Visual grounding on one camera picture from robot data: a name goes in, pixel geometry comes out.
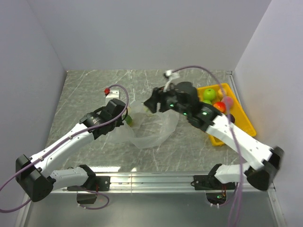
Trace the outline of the dark green vegetable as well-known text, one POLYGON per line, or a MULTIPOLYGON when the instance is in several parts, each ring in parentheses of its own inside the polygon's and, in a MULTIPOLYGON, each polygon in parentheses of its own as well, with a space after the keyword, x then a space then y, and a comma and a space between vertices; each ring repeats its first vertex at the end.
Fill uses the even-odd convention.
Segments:
POLYGON ((127 116, 125 117, 125 122, 126 122, 127 125, 129 125, 129 126, 131 126, 131 125, 133 124, 133 120, 132 120, 132 118, 131 118, 130 115, 127 115, 127 116))

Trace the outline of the clear plastic bag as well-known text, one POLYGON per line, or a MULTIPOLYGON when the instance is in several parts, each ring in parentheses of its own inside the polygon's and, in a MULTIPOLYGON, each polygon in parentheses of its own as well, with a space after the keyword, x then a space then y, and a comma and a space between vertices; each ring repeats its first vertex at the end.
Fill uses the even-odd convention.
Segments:
POLYGON ((176 130, 179 114, 168 110, 151 113, 142 102, 135 101, 127 108, 133 124, 115 128, 108 135, 112 143, 130 142, 139 149, 161 145, 176 130))

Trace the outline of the green fruit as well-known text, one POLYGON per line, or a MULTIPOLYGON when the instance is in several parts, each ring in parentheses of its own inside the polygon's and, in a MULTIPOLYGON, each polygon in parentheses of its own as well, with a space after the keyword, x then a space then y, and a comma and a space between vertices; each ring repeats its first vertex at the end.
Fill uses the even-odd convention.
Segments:
POLYGON ((210 100, 203 100, 203 103, 213 105, 212 101, 210 101, 210 100))

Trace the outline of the red fruit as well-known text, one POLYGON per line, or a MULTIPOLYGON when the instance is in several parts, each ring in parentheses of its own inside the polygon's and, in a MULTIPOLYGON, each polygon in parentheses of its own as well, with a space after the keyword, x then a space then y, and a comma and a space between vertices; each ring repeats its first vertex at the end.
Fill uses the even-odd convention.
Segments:
POLYGON ((220 112, 224 113, 226 111, 226 105, 224 102, 215 102, 213 104, 213 107, 215 107, 217 110, 219 110, 220 112))

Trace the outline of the dark purple fruit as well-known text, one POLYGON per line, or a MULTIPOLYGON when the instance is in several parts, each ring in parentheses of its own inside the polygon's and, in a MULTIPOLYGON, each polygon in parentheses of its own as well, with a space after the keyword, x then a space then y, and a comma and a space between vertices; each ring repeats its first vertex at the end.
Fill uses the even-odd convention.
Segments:
POLYGON ((229 118, 230 118, 230 121, 231 121, 232 123, 235 123, 235 117, 234 117, 232 114, 229 114, 228 116, 229 116, 229 118))

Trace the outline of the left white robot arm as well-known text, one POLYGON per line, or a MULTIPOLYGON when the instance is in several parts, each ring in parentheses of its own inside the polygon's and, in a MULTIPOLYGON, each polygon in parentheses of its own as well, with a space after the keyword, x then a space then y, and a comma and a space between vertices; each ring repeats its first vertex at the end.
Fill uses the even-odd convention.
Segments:
POLYGON ((92 189, 96 175, 87 165, 60 171, 57 167, 81 147, 123 125, 122 114, 126 109, 126 103, 113 98, 106 106, 85 114, 54 144, 31 157, 18 157, 16 181, 31 201, 40 201, 51 191, 63 187, 80 186, 84 190, 92 189))

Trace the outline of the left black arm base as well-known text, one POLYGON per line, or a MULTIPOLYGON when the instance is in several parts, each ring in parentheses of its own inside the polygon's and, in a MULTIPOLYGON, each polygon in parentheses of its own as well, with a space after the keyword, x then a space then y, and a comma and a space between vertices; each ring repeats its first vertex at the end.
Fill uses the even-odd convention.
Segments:
POLYGON ((100 209, 105 208, 109 204, 109 197, 104 194, 108 192, 110 188, 110 176, 96 176, 94 180, 85 184, 84 186, 69 186, 67 187, 68 192, 76 192, 76 200, 79 206, 89 209, 96 210, 94 207, 86 207, 86 205, 93 205, 97 202, 98 196, 105 198, 105 204, 100 209))

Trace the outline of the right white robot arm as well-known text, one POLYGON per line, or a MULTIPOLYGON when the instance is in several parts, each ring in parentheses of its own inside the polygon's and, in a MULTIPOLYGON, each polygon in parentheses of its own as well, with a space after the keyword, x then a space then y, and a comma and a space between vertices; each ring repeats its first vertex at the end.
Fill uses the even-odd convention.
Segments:
POLYGON ((210 104, 201 102, 190 82, 180 82, 172 89, 156 87, 143 103, 152 113, 176 111, 197 129, 220 139, 240 155, 239 165, 216 164, 198 184, 204 190, 234 189, 244 180, 260 191, 267 191, 278 173, 284 151, 265 145, 235 126, 227 116, 210 104))

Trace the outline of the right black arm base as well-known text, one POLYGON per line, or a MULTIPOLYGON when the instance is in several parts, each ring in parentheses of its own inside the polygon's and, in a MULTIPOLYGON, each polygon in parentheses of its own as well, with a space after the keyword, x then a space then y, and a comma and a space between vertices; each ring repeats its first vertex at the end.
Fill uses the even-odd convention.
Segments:
POLYGON ((229 203, 238 189, 238 183, 221 183, 212 175, 194 175, 190 185, 195 191, 206 191, 207 202, 218 208, 229 203))

